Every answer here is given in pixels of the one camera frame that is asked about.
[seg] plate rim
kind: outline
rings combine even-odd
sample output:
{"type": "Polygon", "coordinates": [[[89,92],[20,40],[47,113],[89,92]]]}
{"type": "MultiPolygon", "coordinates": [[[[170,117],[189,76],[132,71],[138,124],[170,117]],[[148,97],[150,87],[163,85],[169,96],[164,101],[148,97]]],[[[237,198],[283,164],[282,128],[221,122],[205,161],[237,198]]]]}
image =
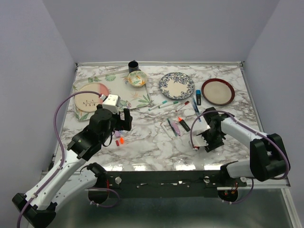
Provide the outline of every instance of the plate rim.
{"type": "Polygon", "coordinates": [[[203,97],[204,97],[208,102],[210,102],[210,103],[213,104],[213,105],[218,105],[218,106],[224,106],[224,105],[230,104],[230,103],[233,101],[233,99],[234,99],[234,97],[235,97],[235,94],[236,94],[236,93],[235,93],[235,90],[234,90],[234,88],[233,88],[233,86],[232,86],[229,82],[227,82],[227,81],[225,81],[225,80],[223,80],[223,79],[220,79],[220,78],[210,78],[210,79],[208,79],[207,81],[205,81],[205,82],[203,83],[203,85],[201,86],[201,93],[202,93],[203,97]],[[205,96],[205,93],[204,93],[204,88],[205,88],[205,86],[206,86],[208,83],[210,83],[210,82],[221,82],[221,83],[224,83],[225,85],[227,85],[228,88],[229,88],[230,91],[231,91],[231,98],[230,98],[226,103],[224,103],[224,104],[217,104],[217,103],[214,103],[214,102],[210,101],[210,100],[205,96]]]}
{"type": "Polygon", "coordinates": [[[188,97],[190,97],[190,96],[193,94],[193,92],[194,92],[194,90],[195,90],[195,83],[194,83],[193,79],[192,79],[189,75],[187,75],[187,74],[185,74],[185,73],[183,73],[183,72],[174,71],[174,72],[166,73],[163,77],[161,77],[160,81],[158,82],[158,87],[159,87],[161,93],[162,93],[163,95],[165,95],[167,98],[170,98],[170,99],[172,99],[172,100],[183,100],[183,99],[187,99],[188,97]],[[182,74],[184,74],[186,77],[188,77],[188,78],[190,78],[190,79],[192,80],[192,82],[193,82],[193,84],[194,84],[194,88],[193,88],[192,93],[191,93],[189,96],[187,96],[187,97],[185,97],[185,98],[181,98],[181,99],[176,99],[176,98],[172,98],[172,97],[170,97],[170,96],[167,96],[166,94],[164,94],[164,93],[162,92],[162,89],[161,89],[161,86],[160,86],[161,80],[162,80],[164,77],[166,77],[167,75],[169,75],[169,74],[174,74],[174,73],[182,73],[182,74]]]}

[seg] black cup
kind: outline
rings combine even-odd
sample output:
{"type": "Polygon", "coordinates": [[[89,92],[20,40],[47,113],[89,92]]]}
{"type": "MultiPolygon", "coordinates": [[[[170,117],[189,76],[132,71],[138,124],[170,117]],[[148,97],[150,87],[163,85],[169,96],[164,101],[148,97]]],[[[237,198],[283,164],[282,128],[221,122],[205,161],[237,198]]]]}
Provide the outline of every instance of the black cup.
{"type": "Polygon", "coordinates": [[[136,70],[140,70],[139,66],[138,66],[138,62],[136,62],[135,60],[131,61],[128,64],[128,67],[129,67],[129,73],[136,71],[136,70]]]}

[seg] gray wall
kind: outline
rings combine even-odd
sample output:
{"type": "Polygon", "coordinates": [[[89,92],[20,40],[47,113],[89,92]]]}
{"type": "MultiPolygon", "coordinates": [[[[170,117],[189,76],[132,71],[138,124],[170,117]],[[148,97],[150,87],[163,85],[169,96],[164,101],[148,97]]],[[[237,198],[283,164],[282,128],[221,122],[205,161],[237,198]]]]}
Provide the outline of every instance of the gray wall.
{"type": "Polygon", "coordinates": [[[50,162],[53,113],[70,92],[75,64],[41,0],[1,1],[0,21],[0,227],[11,228],[12,197],[50,162]]]}
{"type": "Polygon", "coordinates": [[[304,224],[304,1],[281,0],[250,51],[246,73],[264,129],[282,136],[304,224]]]}
{"type": "Polygon", "coordinates": [[[76,62],[244,60],[278,0],[43,0],[76,62]]]}

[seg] blue patterned plate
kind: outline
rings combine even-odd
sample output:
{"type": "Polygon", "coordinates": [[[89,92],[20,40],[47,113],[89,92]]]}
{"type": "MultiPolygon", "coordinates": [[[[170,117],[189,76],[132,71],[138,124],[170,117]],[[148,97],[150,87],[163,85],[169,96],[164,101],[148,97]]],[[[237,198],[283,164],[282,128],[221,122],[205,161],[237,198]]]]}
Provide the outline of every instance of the blue patterned plate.
{"type": "Polygon", "coordinates": [[[181,72],[171,72],[160,80],[160,90],[168,98],[182,100],[194,91],[194,82],[186,74],[181,72]]]}

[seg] yellow bowl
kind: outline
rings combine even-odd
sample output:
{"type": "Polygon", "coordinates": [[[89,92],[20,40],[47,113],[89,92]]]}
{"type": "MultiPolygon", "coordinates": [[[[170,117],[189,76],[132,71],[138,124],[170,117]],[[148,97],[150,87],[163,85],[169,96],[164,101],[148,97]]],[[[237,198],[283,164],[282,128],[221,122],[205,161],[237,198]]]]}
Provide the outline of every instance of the yellow bowl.
{"type": "Polygon", "coordinates": [[[142,87],[144,84],[146,84],[148,80],[148,76],[143,71],[133,71],[129,73],[128,82],[133,85],[136,88],[142,87]]]}

